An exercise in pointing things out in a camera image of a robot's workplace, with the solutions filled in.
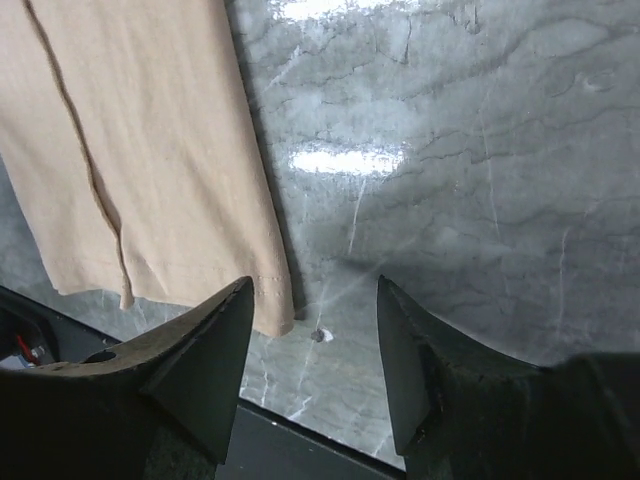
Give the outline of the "beige t shirt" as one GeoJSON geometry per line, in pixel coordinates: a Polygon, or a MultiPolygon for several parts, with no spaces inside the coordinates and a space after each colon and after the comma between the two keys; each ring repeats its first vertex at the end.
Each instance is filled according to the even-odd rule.
{"type": "Polygon", "coordinates": [[[221,1],[5,1],[1,156],[53,287],[193,307],[254,283],[294,305],[221,1]]]}

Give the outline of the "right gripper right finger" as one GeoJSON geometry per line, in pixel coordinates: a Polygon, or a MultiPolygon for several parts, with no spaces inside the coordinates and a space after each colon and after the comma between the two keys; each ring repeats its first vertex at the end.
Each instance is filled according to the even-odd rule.
{"type": "Polygon", "coordinates": [[[410,479],[635,479],[639,357],[553,366],[502,354],[386,277],[376,314],[396,452],[410,479]]]}

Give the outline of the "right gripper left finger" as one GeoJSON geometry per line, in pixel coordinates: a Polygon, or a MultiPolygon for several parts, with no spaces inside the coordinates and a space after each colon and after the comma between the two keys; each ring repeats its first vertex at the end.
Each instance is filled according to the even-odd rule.
{"type": "Polygon", "coordinates": [[[88,358],[1,372],[5,479],[211,479],[227,457],[254,317],[241,277],[88,358]]]}

